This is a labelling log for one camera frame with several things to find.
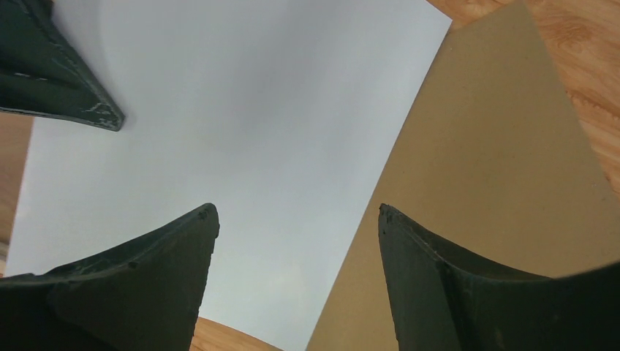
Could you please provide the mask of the black and white photo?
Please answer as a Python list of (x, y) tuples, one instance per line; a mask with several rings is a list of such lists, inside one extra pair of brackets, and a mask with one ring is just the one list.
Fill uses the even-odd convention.
[(35, 120), (7, 274), (213, 203), (200, 316), (306, 349), (449, 17), (427, 1), (57, 1), (53, 19), (127, 121)]

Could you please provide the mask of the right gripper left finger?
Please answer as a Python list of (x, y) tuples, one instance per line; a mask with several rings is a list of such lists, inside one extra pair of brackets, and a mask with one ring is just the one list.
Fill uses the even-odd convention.
[(47, 273), (1, 280), (3, 350), (188, 350), (219, 234), (206, 203)]

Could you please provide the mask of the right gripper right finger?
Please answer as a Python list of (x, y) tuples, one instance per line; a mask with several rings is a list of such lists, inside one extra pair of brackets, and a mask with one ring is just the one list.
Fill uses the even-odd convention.
[(391, 205), (378, 239), (400, 350), (617, 350), (619, 264), (561, 278), (502, 265)]

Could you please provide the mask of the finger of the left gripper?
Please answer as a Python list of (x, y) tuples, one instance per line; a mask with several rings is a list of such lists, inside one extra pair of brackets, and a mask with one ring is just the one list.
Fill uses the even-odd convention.
[(1, 111), (119, 131), (125, 115), (52, 21), (52, 1), (1, 2)]

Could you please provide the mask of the brown backing board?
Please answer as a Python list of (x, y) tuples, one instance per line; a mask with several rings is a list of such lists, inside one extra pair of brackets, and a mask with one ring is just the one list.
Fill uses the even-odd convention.
[(379, 249), (382, 204), (520, 271), (561, 278), (619, 264), (619, 199), (523, 2), (445, 37), (309, 350), (400, 350)]

